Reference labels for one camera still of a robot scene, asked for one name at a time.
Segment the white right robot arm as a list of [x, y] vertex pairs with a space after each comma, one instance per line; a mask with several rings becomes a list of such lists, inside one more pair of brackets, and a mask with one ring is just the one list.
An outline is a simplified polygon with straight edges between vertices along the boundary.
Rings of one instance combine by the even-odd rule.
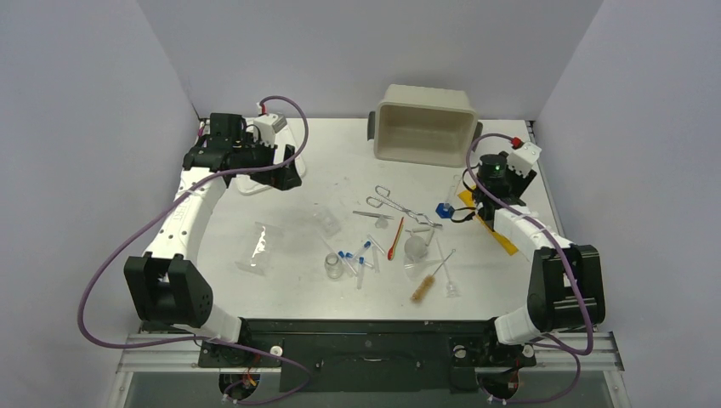
[[559, 329], [585, 327], [588, 333], [606, 317], [599, 251], [578, 245], [542, 223], [521, 200], [536, 172], [512, 170], [506, 152], [485, 154], [472, 167], [472, 199], [478, 215], [531, 263], [525, 304], [495, 320], [495, 331], [479, 341], [491, 363], [509, 357], [515, 344]]

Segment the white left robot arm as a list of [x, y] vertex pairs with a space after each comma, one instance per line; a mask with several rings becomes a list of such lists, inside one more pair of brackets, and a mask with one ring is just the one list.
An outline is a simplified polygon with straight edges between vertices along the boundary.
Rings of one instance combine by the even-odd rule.
[[253, 357], [254, 344], [241, 334], [244, 320], [215, 304], [212, 288], [196, 267], [197, 255], [213, 209], [236, 169], [257, 168], [251, 180], [277, 190], [302, 184], [289, 160], [295, 146], [275, 142], [286, 129], [287, 119], [277, 113], [250, 122], [237, 114], [211, 114], [183, 158], [176, 194], [181, 202], [164, 218], [144, 254], [128, 258], [123, 268], [141, 320], [222, 340], [219, 351], [234, 366]]

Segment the small clear beaker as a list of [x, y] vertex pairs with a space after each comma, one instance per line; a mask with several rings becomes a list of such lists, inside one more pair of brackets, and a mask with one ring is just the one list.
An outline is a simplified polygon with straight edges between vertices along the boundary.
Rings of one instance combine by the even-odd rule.
[[314, 206], [313, 219], [325, 237], [333, 237], [341, 230], [338, 218], [330, 209], [322, 205]]

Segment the graduated cylinder blue base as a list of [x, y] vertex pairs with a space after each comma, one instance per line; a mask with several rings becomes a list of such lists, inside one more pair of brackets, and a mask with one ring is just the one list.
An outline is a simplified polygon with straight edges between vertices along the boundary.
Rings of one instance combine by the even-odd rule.
[[460, 184], [460, 181], [460, 174], [457, 174], [453, 177], [450, 187], [447, 189], [444, 200], [437, 205], [435, 212], [441, 219], [449, 219], [455, 212], [455, 208], [452, 206], [451, 200], [456, 196], [457, 187]]

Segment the metal crucible tongs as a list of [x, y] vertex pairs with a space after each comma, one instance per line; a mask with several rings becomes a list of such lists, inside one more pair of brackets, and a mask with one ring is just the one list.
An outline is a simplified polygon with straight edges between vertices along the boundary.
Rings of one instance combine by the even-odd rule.
[[428, 226], [434, 229], [440, 229], [442, 224], [436, 223], [430, 219], [430, 217], [424, 213], [415, 212], [410, 208], [407, 208], [400, 203], [394, 201], [391, 198], [391, 192], [388, 188], [382, 185], [376, 185], [374, 188], [375, 195], [370, 195], [366, 198], [366, 203], [373, 208], [380, 208], [383, 206], [391, 207], [396, 211], [403, 213], [405, 216], [413, 219], [417, 224]]

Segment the beige plastic tub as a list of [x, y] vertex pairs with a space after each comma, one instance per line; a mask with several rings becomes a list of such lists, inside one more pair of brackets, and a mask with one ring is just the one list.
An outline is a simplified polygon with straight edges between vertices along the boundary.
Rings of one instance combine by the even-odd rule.
[[461, 167], [482, 129], [464, 91], [391, 84], [369, 116], [378, 160]]

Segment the metal tweezers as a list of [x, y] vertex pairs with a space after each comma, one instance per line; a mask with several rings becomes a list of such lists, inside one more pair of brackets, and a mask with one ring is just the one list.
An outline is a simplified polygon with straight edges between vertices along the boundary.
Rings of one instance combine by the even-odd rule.
[[395, 219], [394, 216], [389, 216], [389, 215], [385, 215], [385, 214], [381, 214], [381, 213], [377, 213], [377, 212], [363, 212], [363, 211], [356, 210], [356, 211], [353, 211], [352, 213], [355, 215], [360, 215], [360, 216], [369, 217], [369, 218], [383, 218], [383, 219], [387, 219], [387, 220]]

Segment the clear uncapped tube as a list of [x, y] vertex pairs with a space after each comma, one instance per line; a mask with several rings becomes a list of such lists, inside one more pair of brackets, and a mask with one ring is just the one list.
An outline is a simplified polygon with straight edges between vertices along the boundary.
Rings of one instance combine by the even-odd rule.
[[384, 256], [387, 255], [386, 249], [380, 245], [380, 243], [371, 235], [367, 235], [367, 239], [372, 243], [374, 247], [376, 247]]

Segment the small glass jar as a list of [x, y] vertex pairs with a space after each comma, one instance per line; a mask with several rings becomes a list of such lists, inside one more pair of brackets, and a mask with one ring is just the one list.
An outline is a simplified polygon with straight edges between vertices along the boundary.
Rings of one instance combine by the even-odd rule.
[[343, 276], [343, 261], [337, 253], [330, 252], [326, 255], [324, 267], [327, 276], [332, 280], [337, 280]]

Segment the small clear stopper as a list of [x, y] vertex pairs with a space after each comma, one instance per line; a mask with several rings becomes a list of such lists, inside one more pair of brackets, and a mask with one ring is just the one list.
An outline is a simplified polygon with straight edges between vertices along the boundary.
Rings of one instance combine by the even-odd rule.
[[378, 217], [374, 225], [378, 229], [387, 229], [389, 227], [389, 218], [384, 216]]

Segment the grey round ball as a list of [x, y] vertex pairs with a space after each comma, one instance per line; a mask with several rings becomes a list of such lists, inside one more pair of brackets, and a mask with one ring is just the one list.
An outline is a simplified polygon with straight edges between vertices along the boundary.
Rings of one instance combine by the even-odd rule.
[[428, 247], [424, 238], [412, 235], [404, 243], [406, 258], [412, 263], [422, 261], [428, 254]]

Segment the clear glass funnel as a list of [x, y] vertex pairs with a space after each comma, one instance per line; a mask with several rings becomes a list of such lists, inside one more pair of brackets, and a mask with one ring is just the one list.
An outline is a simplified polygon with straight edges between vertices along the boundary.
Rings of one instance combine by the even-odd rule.
[[443, 246], [440, 244], [440, 241], [436, 241], [436, 245], [439, 250], [439, 254], [442, 257], [440, 267], [443, 269], [446, 277], [446, 296], [449, 298], [458, 298], [460, 296], [460, 292], [456, 282], [451, 278], [450, 270], [447, 266], [448, 259], [456, 252], [456, 249], [452, 248], [447, 254], [444, 254]]

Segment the rainbow plastic spoon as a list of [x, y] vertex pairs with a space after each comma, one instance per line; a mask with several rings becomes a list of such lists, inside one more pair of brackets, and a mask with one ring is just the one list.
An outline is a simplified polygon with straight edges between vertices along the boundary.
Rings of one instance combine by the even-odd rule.
[[387, 251], [386, 257], [389, 261], [392, 261], [395, 258], [396, 248], [398, 246], [401, 234], [404, 230], [404, 223], [405, 223], [405, 218], [402, 217], [400, 219], [397, 230], [395, 232], [394, 239], [392, 240], [391, 244], [389, 245], [389, 249]]

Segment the test tube brush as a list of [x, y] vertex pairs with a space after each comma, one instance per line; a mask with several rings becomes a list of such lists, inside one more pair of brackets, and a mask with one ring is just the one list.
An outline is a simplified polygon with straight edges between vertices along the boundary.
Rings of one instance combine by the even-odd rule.
[[430, 289], [433, 287], [435, 283], [435, 275], [446, 266], [447, 261], [455, 254], [456, 250], [452, 249], [451, 252], [442, 259], [442, 261], [439, 263], [439, 265], [436, 267], [436, 269], [430, 273], [429, 275], [426, 275], [415, 292], [411, 295], [410, 300], [412, 303], [421, 303], [424, 298], [429, 293]]

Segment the black base frame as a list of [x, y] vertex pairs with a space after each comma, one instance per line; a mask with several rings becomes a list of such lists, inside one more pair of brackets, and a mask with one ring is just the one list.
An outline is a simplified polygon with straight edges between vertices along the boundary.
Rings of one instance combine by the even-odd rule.
[[250, 319], [240, 342], [280, 359], [202, 343], [201, 368], [278, 368], [279, 389], [304, 380], [307, 392], [470, 393], [496, 387], [520, 368], [537, 366], [539, 352], [503, 345], [490, 320]]

